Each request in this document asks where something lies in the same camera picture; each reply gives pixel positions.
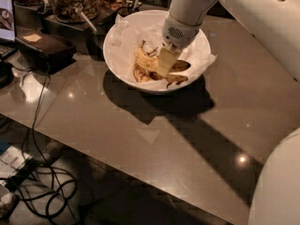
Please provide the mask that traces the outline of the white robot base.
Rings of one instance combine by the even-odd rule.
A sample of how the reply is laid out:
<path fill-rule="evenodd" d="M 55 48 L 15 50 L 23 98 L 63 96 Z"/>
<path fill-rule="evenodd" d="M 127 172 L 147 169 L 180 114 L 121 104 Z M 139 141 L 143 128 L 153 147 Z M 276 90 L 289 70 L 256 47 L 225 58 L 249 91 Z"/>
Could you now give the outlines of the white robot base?
<path fill-rule="evenodd" d="M 300 225 L 300 128 L 284 138 L 266 160 L 248 225 Z"/>

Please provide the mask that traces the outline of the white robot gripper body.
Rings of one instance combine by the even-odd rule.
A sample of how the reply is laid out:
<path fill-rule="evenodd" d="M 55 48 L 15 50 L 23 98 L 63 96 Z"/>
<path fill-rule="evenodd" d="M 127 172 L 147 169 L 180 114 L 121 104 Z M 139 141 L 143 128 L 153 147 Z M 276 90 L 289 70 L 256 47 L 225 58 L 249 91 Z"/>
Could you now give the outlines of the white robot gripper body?
<path fill-rule="evenodd" d="M 199 25 L 185 25 L 168 15 L 162 26 L 164 47 L 168 50 L 184 50 L 193 42 L 199 31 Z"/>

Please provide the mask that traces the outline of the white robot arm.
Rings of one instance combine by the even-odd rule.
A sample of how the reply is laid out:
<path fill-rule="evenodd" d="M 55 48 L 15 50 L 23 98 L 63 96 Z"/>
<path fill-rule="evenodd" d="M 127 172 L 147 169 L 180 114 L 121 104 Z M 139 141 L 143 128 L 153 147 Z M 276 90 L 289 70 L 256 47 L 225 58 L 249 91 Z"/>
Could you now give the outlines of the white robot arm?
<path fill-rule="evenodd" d="M 162 27 L 158 73 L 165 76 L 220 3 L 300 82 L 300 0 L 172 0 Z"/>

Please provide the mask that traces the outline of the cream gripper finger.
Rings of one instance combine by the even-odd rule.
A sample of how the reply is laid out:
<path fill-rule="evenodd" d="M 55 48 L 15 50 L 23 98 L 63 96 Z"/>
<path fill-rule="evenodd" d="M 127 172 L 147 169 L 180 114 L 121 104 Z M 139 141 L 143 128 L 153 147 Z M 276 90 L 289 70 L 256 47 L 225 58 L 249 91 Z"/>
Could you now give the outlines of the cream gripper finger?
<path fill-rule="evenodd" d="M 172 43 L 164 45 L 158 55 L 157 74 L 166 77 L 181 53 Z"/>

